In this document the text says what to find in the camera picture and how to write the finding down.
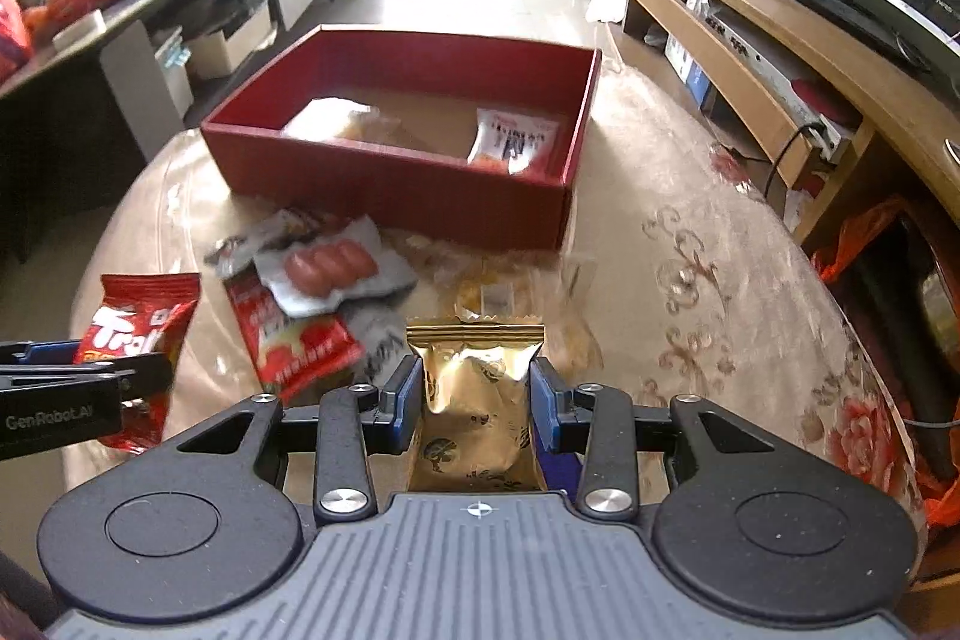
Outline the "red strawberry snack packet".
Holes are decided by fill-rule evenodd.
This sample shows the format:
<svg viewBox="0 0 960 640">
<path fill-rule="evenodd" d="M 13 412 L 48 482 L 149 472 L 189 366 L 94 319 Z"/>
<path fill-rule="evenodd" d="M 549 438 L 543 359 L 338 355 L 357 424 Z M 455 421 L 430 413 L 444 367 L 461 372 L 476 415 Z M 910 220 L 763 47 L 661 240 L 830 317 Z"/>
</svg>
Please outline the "red strawberry snack packet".
<svg viewBox="0 0 960 640">
<path fill-rule="evenodd" d="M 350 381 L 363 347 L 337 315 L 293 319 L 247 268 L 223 283 L 260 386 L 286 406 Z"/>
</svg>

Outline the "gold foil snack packet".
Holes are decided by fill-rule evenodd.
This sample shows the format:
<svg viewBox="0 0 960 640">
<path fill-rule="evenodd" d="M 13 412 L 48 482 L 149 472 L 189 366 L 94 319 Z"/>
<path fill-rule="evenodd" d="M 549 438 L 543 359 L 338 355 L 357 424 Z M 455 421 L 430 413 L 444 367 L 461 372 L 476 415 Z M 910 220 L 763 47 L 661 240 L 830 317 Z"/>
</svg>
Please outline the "gold foil snack packet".
<svg viewBox="0 0 960 640">
<path fill-rule="evenodd" d="M 529 369 L 544 327 L 529 320 L 420 320 L 407 344 L 423 364 L 413 492 L 544 487 L 530 424 Z"/>
</svg>

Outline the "red Trolli candy packet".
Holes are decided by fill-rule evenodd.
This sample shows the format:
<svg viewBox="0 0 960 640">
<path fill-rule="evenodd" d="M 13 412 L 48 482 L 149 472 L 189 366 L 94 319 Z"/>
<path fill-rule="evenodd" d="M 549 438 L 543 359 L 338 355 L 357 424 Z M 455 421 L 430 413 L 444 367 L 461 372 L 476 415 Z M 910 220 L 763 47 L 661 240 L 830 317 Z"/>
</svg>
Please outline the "red Trolli candy packet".
<svg viewBox="0 0 960 640">
<path fill-rule="evenodd" d="M 178 367 L 187 330 L 199 305 L 199 273 L 103 275 L 96 308 L 73 362 L 103 362 L 163 354 Z M 106 447 L 140 455 L 163 440 L 171 390 L 137 392 L 122 403 L 119 434 L 99 438 Z"/>
</svg>

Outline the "sausage snack packet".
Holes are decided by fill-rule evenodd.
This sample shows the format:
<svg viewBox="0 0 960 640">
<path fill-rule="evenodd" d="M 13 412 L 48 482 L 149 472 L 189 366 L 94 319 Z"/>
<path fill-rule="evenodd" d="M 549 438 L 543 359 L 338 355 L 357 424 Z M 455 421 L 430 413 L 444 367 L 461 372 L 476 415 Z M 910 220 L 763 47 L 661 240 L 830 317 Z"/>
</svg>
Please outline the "sausage snack packet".
<svg viewBox="0 0 960 640">
<path fill-rule="evenodd" d="M 267 245 L 254 255 L 254 268 L 291 319 L 335 314 L 345 302 L 392 298 L 416 284 L 409 262 L 382 242 L 368 216 L 334 234 Z"/>
</svg>

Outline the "clear rice cracker packet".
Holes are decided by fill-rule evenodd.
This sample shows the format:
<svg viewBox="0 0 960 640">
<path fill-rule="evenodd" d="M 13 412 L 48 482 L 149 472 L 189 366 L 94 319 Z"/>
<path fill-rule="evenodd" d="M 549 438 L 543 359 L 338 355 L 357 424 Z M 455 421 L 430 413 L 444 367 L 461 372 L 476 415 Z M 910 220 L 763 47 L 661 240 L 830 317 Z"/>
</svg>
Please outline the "clear rice cracker packet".
<svg viewBox="0 0 960 640">
<path fill-rule="evenodd" d="M 288 120 L 280 135 L 298 142 L 361 142 L 371 145 L 423 149 L 423 142 L 400 120 L 379 107 L 345 97 L 318 97 Z"/>
</svg>

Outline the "silver Kaprons wafer packet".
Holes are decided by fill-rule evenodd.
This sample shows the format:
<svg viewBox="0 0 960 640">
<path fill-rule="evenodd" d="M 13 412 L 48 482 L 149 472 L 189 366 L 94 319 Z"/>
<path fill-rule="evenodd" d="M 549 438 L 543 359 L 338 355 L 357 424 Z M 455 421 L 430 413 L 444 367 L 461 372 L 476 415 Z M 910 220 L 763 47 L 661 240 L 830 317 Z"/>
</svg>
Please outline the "silver Kaprons wafer packet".
<svg viewBox="0 0 960 640">
<path fill-rule="evenodd" d="M 386 304 L 355 302 L 340 308 L 340 318 L 363 349 L 353 365 L 353 385 L 369 383 L 381 388 L 409 352 L 404 317 Z"/>
</svg>

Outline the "yellow corn snack bag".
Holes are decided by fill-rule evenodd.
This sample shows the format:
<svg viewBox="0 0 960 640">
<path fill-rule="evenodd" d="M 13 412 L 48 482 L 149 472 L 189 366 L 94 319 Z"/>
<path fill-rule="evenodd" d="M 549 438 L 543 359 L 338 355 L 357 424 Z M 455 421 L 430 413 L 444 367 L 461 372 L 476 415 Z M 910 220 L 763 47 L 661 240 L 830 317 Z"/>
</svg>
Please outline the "yellow corn snack bag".
<svg viewBox="0 0 960 640">
<path fill-rule="evenodd" d="M 455 273 L 443 294 L 460 320 L 540 321 L 560 325 L 581 315 L 556 257 L 483 255 Z"/>
</svg>

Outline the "white red small packet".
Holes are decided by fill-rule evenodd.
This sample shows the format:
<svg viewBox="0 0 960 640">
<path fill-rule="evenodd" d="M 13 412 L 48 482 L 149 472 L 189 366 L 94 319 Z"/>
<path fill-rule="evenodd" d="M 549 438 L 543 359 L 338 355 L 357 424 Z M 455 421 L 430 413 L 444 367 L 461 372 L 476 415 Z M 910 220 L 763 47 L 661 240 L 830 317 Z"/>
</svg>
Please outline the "white red small packet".
<svg viewBox="0 0 960 640">
<path fill-rule="evenodd" d="M 285 208 L 239 234 L 224 237 L 203 257 L 218 280 L 231 280 L 249 268 L 262 250 L 285 248 L 294 241 L 319 234 L 322 223 L 302 209 Z"/>
</svg>

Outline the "white red packet in box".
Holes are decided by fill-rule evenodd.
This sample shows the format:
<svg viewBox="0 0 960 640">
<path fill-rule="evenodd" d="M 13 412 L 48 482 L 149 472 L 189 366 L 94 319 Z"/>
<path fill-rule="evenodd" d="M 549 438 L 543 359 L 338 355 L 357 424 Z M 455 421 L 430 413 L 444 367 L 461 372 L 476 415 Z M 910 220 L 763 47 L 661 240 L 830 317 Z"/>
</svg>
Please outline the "white red packet in box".
<svg viewBox="0 0 960 640">
<path fill-rule="evenodd" d="M 478 109 L 467 163 L 508 175 L 545 174 L 558 130 L 556 120 Z"/>
</svg>

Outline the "red cardboard box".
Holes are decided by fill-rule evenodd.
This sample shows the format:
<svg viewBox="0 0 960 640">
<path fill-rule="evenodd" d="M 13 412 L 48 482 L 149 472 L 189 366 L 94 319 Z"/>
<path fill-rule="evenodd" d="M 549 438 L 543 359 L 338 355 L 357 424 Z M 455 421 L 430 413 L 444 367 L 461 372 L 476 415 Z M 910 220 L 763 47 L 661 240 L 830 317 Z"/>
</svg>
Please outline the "red cardboard box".
<svg viewBox="0 0 960 640">
<path fill-rule="evenodd" d="M 553 252 L 599 76 L 596 49 L 319 26 L 225 97 L 200 131 L 236 195 L 485 250 Z M 545 124 L 545 158 L 521 174 L 471 161 L 483 110 Z"/>
</svg>

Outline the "dark coffee table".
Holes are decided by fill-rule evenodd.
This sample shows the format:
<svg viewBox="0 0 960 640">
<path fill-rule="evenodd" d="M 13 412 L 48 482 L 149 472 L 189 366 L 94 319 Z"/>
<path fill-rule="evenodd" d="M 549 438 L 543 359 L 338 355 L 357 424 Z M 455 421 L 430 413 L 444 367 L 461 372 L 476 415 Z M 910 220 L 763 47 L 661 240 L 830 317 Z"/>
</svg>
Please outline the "dark coffee table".
<svg viewBox="0 0 960 640">
<path fill-rule="evenodd" d="M 26 126 L 26 112 L 37 99 L 67 96 L 70 86 L 107 91 L 114 113 L 107 119 L 132 140 L 149 161 L 172 136 L 184 130 L 184 120 L 156 64 L 146 34 L 146 21 L 172 8 L 178 0 L 121 0 L 107 8 L 104 29 L 71 44 L 62 52 L 41 50 L 2 86 L 2 117 L 16 130 Z M 314 0 L 268 0 L 270 19 L 281 31 L 291 31 Z"/>
</svg>

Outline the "white cardboard box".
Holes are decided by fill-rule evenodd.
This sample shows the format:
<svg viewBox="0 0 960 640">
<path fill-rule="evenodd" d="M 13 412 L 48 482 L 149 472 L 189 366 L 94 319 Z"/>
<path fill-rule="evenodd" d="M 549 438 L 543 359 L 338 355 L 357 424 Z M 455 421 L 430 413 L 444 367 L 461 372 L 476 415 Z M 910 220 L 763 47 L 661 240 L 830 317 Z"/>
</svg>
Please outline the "white cardboard box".
<svg viewBox="0 0 960 640">
<path fill-rule="evenodd" d="M 228 78 L 275 34 L 268 0 L 221 3 L 215 11 L 202 32 L 187 42 L 187 71 L 195 80 Z"/>
</svg>

